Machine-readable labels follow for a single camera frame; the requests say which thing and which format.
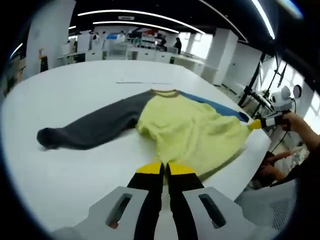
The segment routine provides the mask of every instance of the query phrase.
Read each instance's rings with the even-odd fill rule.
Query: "blue sleeve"
[[[209,104],[211,107],[213,107],[216,110],[217,113],[221,114],[222,116],[236,116],[242,122],[246,122],[246,123],[249,122],[249,117],[246,114],[244,114],[243,112],[235,111],[231,108],[220,105],[214,101],[209,101],[205,98],[191,95],[191,94],[185,93],[183,91],[180,91],[180,94],[182,96],[184,96],[188,99],[194,100],[198,103]]]

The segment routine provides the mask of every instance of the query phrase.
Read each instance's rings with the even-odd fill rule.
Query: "black pole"
[[[259,62],[258,62],[258,66],[256,66],[255,72],[254,72],[254,74],[253,74],[253,77],[252,77],[249,85],[245,87],[244,95],[242,96],[242,98],[240,99],[240,101],[239,101],[239,103],[238,103],[238,105],[239,105],[240,107],[242,106],[242,104],[244,104],[247,96],[249,95],[249,94],[248,94],[248,89],[249,89],[250,91],[252,90],[252,86],[255,84],[255,81],[256,81],[257,76],[258,76],[258,74],[259,74],[260,62],[261,62],[261,63],[264,62],[266,55],[267,55],[267,54],[266,54],[265,52],[262,53],[262,55],[261,55],[261,57],[260,57],[260,60],[259,60]]]

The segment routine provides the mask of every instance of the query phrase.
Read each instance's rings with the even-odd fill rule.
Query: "white pillar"
[[[208,80],[214,85],[220,86],[226,76],[230,62],[234,56],[238,36],[231,30],[218,28],[212,40],[211,47],[205,64],[216,70],[212,78]]]
[[[40,49],[47,56],[49,69],[60,65],[57,58],[62,54],[61,45],[68,41],[75,5],[74,0],[53,0],[34,15],[26,44],[24,79],[40,72]]]
[[[192,49],[192,45],[194,44],[195,38],[196,38],[195,34],[190,34],[188,45],[186,46],[186,49],[185,49],[186,53],[191,54],[191,49]]]

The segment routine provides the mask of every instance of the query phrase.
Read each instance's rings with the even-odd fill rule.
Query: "white table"
[[[123,78],[171,84],[123,83]],[[120,99],[149,89],[178,89],[240,108],[217,88],[184,67],[148,61],[108,60],[71,64],[35,75],[16,86],[2,106],[6,166],[23,203],[53,231],[73,226],[91,205],[117,186],[127,186],[136,169],[150,163],[155,144],[135,129],[90,150],[44,150],[38,130],[63,127]],[[248,137],[236,160],[204,182],[235,200],[251,180],[269,147],[262,130]]]

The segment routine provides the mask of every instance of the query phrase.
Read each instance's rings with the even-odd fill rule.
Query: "gray sleeve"
[[[86,150],[105,144],[121,132],[132,129],[147,102],[155,96],[152,90],[100,108],[63,128],[38,131],[38,142],[47,149],[59,147]]]

